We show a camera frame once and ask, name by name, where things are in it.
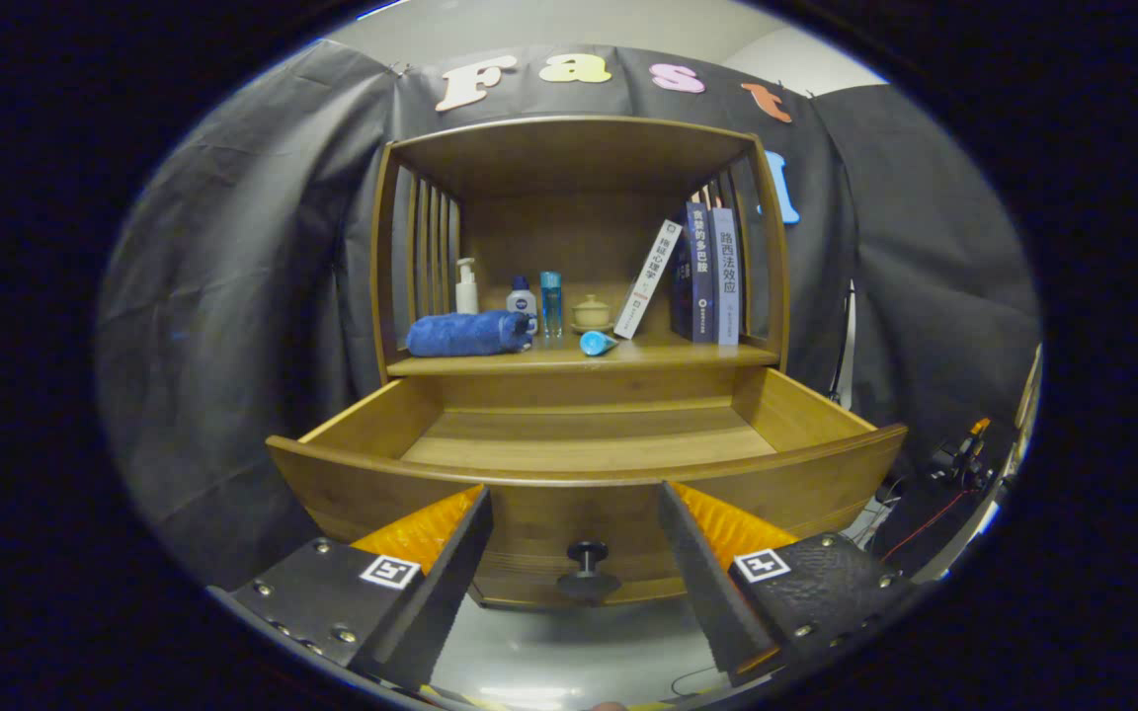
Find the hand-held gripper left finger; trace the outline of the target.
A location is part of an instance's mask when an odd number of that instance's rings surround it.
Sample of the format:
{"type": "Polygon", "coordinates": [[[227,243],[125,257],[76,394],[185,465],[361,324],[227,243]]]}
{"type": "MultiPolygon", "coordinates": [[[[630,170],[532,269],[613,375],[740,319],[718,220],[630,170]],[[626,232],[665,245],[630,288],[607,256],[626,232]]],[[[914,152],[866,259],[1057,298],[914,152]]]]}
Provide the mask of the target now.
{"type": "Polygon", "coordinates": [[[308,658],[417,692],[430,683],[494,527],[478,485],[353,543],[313,537],[209,594],[308,658]]]}

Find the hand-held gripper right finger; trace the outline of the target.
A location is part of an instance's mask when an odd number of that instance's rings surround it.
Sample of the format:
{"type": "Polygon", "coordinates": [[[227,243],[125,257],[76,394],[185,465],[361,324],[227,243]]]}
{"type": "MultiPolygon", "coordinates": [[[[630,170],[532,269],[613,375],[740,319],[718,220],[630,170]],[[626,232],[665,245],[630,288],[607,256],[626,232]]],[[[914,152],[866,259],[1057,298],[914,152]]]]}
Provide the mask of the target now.
{"type": "Polygon", "coordinates": [[[658,518],[715,665],[733,685],[817,673],[918,600],[894,567],[839,532],[803,539],[676,482],[658,518]]]}

